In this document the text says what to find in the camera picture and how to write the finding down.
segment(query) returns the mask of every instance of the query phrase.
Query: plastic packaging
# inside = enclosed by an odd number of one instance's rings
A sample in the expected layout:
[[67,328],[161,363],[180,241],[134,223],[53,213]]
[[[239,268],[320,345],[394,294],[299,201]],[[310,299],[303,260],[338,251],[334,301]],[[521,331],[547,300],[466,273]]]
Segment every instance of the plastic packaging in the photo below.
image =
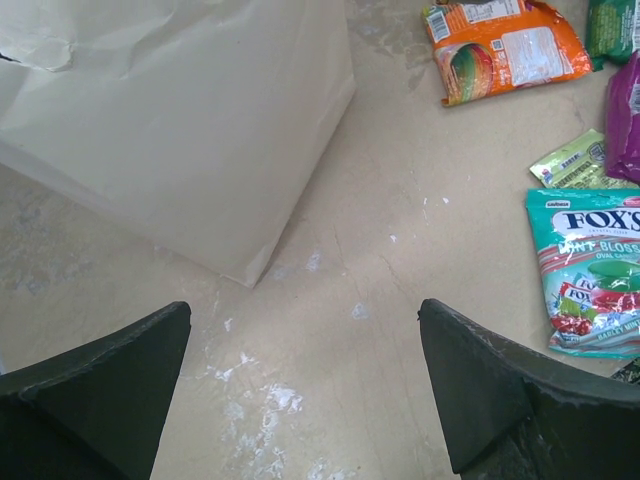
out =
[[640,183],[640,51],[609,80],[605,132],[607,175]]
[[637,0],[590,0],[587,51],[594,68],[605,59],[623,64],[640,43],[640,8]]
[[640,356],[638,190],[531,190],[527,209],[556,330],[549,347]]
[[607,177],[604,135],[591,129],[537,161],[530,170],[547,188],[638,188]]
[[569,23],[543,2],[434,5],[423,10],[423,19],[447,90],[444,105],[592,71]]

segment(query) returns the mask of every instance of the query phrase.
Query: dark green packet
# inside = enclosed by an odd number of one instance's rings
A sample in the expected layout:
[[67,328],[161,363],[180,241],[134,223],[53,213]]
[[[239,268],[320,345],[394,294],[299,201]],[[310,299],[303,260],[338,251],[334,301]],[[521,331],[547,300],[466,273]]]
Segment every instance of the dark green packet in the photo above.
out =
[[589,0],[587,51],[595,70],[602,70],[606,59],[629,61],[640,44],[639,11],[636,0]]

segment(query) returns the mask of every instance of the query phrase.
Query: floor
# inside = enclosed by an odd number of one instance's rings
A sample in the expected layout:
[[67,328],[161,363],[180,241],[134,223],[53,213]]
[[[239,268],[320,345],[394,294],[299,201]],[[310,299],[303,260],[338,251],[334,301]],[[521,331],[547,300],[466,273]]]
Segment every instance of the floor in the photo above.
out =
[[[527,168],[602,128],[611,70],[444,109],[423,1],[347,0],[358,92],[253,291],[1,168],[7,369],[186,300],[154,480],[455,478],[416,311],[436,297],[549,353]],[[582,33],[586,2],[555,3]]]

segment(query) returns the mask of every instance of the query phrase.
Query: green package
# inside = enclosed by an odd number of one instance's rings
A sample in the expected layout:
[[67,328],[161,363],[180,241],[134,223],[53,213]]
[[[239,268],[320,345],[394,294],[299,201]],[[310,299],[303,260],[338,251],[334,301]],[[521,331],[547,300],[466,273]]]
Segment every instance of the green package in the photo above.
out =
[[595,70],[606,59],[624,64],[640,44],[640,8],[636,0],[589,0],[587,51]]
[[530,170],[547,188],[638,188],[635,183],[607,177],[604,135],[593,129],[542,158]]

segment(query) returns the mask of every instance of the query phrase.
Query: light green packet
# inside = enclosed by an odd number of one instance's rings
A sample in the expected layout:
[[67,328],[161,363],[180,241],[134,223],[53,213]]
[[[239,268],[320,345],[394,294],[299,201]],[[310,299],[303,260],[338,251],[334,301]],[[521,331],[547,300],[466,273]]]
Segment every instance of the light green packet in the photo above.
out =
[[540,159],[530,170],[546,188],[638,188],[635,183],[607,177],[604,135],[593,129]]

